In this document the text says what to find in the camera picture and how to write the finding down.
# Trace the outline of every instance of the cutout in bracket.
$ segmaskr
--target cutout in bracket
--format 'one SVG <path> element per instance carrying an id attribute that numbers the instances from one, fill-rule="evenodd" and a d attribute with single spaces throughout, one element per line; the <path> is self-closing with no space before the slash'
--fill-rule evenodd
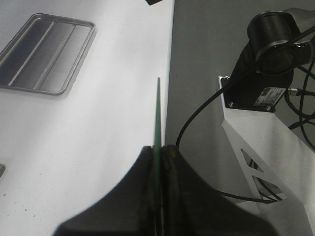
<path id="1" fill-rule="evenodd" d="M 260 171 L 260 172 L 264 172 L 264 171 L 259 167 L 259 165 L 257 165 L 257 163 L 247 154 L 247 152 L 245 152 L 243 149 L 241 149 L 241 152 L 242 152 L 243 157 L 244 157 L 244 159 L 245 159 L 245 161 L 246 161 L 246 164 L 247 164 L 249 167 L 251 167 L 251 168 L 253 168 L 253 169 L 255 169 L 255 170 L 258 170 L 258 171 Z"/>
<path id="2" fill-rule="evenodd" d="M 253 176 L 253 180 L 262 199 L 281 201 L 287 199 L 287 196 L 273 183 Z"/>

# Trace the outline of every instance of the gray floor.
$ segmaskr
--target gray floor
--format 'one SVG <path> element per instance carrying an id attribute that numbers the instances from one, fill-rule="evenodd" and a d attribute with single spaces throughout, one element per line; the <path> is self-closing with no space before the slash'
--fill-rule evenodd
<path id="1" fill-rule="evenodd" d="M 218 76 L 232 72 L 247 44 L 250 20 L 265 10 L 292 7 L 314 10 L 315 1 L 175 1 L 166 144 L 175 144 L 187 118 L 216 91 Z M 182 138 L 180 151 L 213 187 L 251 196 L 221 128 L 219 109 L 216 100 L 193 121 Z M 297 119 L 282 101 L 277 106 L 277 115 L 288 124 Z"/>

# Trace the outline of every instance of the cable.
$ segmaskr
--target cable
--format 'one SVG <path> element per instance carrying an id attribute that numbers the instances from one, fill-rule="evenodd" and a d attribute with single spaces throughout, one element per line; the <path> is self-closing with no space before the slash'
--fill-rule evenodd
<path id="1" fill-rule="evenodd" d="M 315 63 L 315 57 L 313 58 L 313 60 L 312 60 L 312 62 L 310 64 L 310 67 L 309 67 L 309 69 L 308 69 L 308 71 L 306 73 L 302 91 L 306 91 L 307 82 L 309 80 L 309 76 L 310 76 L 310 73 L 311 73 L 312 68 L 314 66 L 314 63 Z M 301 95 L 300 107 L 299 107 L 299 110 L 300 110 L 300 114 L 299 114 L 300 127 L 301 127 L 301 131 L 302 131 L 303 137 L 305 138 L 306 142 L 310 145 L 310 147 L 313 150 L 315 150 L 315 146 L 312 144 L 312 142 L 307 137 L 305 129 L 304 129 L 303 117 L 302 117 L 302 114 L 303 114 L 303 103 L 304 103 L 304 94 Z"/>
<path id="2" fill-rule="evenodd" d="M 260 64 L 261 62 L 271 58 L 273 55 L 275 55 L 276 53 L 278 53 L 279 51 L 283 50 L 284 48 L 287 48 L 291 45 L 293 45 L 295 42 L 299 41 L 300 39 L 304 38 L 305 36 L 311 34 L 315 32 L 315 26 L 307 29 L 306 31 L 304 31 L 303 33 L 301 33 L 300 35 L 298 35 L 297 37 L 295 37 L 294 39 L 287 41 L 286 43 L 284 43 L 283 45 L 281 45 L 279 48 L 277 48 L 274 52 L 272 52 L 270 55 L 266 56 L 266 57 L 261 57 L 261 59 L 259 59 L 258 61 L 256 61 L 252 66 L 250 66 L 246 71 L 244 71 L 243 73 L 241 73 L 240 75 L 237 75 L 233 78 L 233 80 L 231 80 L 228 84 L 226 84 L 224 87 L 222 87 L 220 90 L 218 90 L 215 94 L 213 94 L 207 101 L 205 101 L 189 118 L 188 120 L 185 122 L 185 124 L 183 125 L 181 131 L 178 134 L 177 140 L 176 140 L 176 146 L 177 148 L 179 148 L 182 136 L 185 132 L 185 130 L 187 129 L 187 127 L 190 125 L 190 123 L 195 119 L 195 117 L 203 110 L 205 109 L 211 102 L 213 102 L 217 97 L 219 97 L 223 92 L 227 91 L 231 86 L 233 86 L 234 84 L 236 84 L 237 82 L 239 82 L 242 78 L 244 78 L 246 75 L 248 75 L 249 73 L 251 73 L 252 71 L 256 70 L 256 67 L 258 66 L 258 64 Z"/>
<path id="3" fill-rule="evenodd" d="M 265 200 L 265 199 L 259 199 L 259 198 L 242 197 L 242 196 L 238 196 L 238 195 L 234 195 L 234 194 L 225 193 L 225 192 L 222 192 L 222 191 L 219 191 L 216 189 L 214 189 L 214 191 L 216 191 L 217 193 L 220 193 L 221 195 L 226 196 L 226 197 L 236 198 L 236 199 L 250 201 L 250 202 L 265 203 L 265 204 L 277 202 L 277 200 Z"/>
<path id="4" fill-rule="evenodd" d="M 304 67 L 302 67 L 302 66 L 298 66 L 297 68 L 298 68 L 299 70 L 305 72 L 305 73 L 307 73 L 307 71 L 308 71 L 306 68 L 304 68 Z M 312 79 L 315 80 L 315 74 L 310 73 L 310 76 L 311 76 Z"/>
<path id="5" fill-rule="evenodd" d="M 305 123 L 312 124 L 312 125 L 315 126 L 315 123 L 311 122 L 310 119 L 305 119 L 305 120 L 303 121 L 303 124 L 305 124 Z M 293 123 L 292 125 L 290 125 L 288 128 L 289 128 L 290 130 L 293 130 L 293 129 L 297 128 L 297 127 L 300 127 L 300 125 L 301 125 L 301 123 L 298 121 L 298 122 L 295 122 L 295 123 Z"/>

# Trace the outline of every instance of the black object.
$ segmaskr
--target black object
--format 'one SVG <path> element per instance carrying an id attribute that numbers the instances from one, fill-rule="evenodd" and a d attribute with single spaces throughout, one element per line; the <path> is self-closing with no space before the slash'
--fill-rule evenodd
<path id="1" fill-rule="evenodd" d="M 273 52 L 314 25 L 315 11 L 298 8 L 263 12 L 254 17 L 247 29 L 249 42 L 236 63 L 230 81 L 255 63 L 257 68 L 224 93 L 228 100 L 226 107 L 231 107 L 233 102 L 233 108 L 257 110 L 253 107 L 261 105 L 269 107 L 270 111 L 270 107 L 273 108 L 280 99 L 280 93 L 271 97 L 270 103 L 257 103 L 258 98 L 264 96 L 268 88 L 283 88 L 283 91 L 289 88 L 293 69 L 310 63 L 314 57 L 314 33 L 275 54 Z"/>
<path id="2" fill-rule="evenodd" d="M 162 0 L 146 0 L 146 2 L 149 4 L 149 5 L 153 5 L 159 1 L 162 1 Z"/>
<path id="3" fill-rule="evenodd" d="M 175 146 L 161 149 L 163 211 L 155 208 L 153 152 L 144 147 L 133 167 L 103 199 L 62 223 L 54 236 L 276 236 L 271 225 L 208 186 Z"/>
<path id="4" fill-rule="evenodd" d="M 126 176 L 95 205 L 62 223 L 54 236 L 154 235 L 153 151 L 144 147 Z"/>

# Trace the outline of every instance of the camera lens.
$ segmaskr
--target camera lens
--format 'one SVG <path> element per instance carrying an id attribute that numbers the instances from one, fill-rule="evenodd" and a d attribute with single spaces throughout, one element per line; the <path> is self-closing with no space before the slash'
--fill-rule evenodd
<path id="1" fill-rule="evenodd" d="M 259 71 L 266 75 L 280 75 L 293 69 L 295 57 L 290 49 L 284 49 L 265 60 L 260 66 Z"/>

